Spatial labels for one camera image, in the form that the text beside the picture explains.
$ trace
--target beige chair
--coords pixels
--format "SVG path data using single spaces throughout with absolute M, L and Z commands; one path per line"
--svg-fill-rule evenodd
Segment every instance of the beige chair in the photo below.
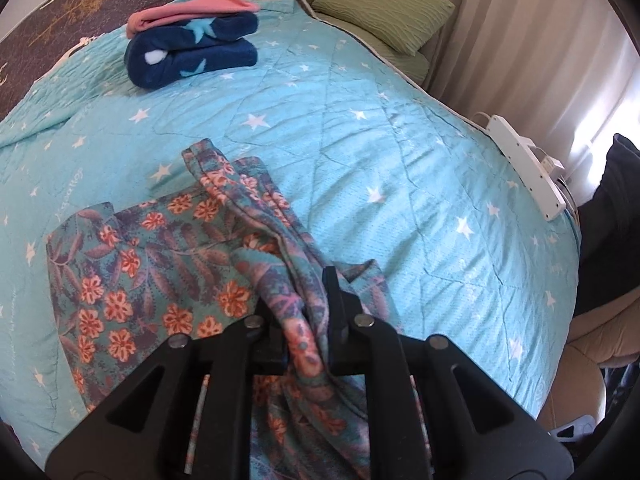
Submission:
M 539 423 L 550 431 L 583 415 L 605 415 L 601 368 L 622 367 L 640 356 L 640 286 L 575 317 Z

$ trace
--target white power strip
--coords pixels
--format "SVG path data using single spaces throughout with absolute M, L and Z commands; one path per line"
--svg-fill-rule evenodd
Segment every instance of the white power strip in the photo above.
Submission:
M 532 140 L 520 137 L 503 117 L 494 115 L 486 126 L 492 138 L 516 170 L 524 185 L 538 204 L 545 220 L 550 221 L 566 208 L 564 197 L 546 169 L 530 149 Z

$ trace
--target pink fleece blanket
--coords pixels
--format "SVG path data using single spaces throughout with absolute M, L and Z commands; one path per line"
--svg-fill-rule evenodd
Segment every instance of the pink fleece blanket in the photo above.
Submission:
M 134 12 L 127 21 L 127 38 L 133 38 L 137 32 L 152 27 L 160 27 L 180 20 L 208 18 L 214 14 L 232 14 L 248 10 L 257 12 L 260 7 L 245 0 L 189 0 L 177 4 Z

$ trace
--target bed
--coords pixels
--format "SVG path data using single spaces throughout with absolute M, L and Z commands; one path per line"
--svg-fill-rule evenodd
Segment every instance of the bed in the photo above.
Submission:
M 259 156 L 329 257 L 375 258 L 405 334 L 448 335 L 531 415 L 572 317 L 579 234 L 546 222 L 482 131 L 297 0 L 253 0 L 258 64 L 148 92 L 124 30 L 37 81 L 0 123 L 0 417 L 39 464 L 86 414 L 58 338 L 46 237 L 69 215 L 193 184 L 209 138 Z

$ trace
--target gold tree pattern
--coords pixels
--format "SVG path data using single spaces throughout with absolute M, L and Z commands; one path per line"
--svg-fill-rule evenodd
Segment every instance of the gold tree pattern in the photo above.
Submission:
M 107 0 L 68 0 L 62 7 L 62 15 L 53 20 L 47 28 L 35 36 L 29 43 L 29 46 L 33 45 L 38 40 L 43 40 L 44 42 L 49 41 L 54 28 L 60 22 L 70 25 L 78 20 L 86 18 L 100 10 L 105 1 Z

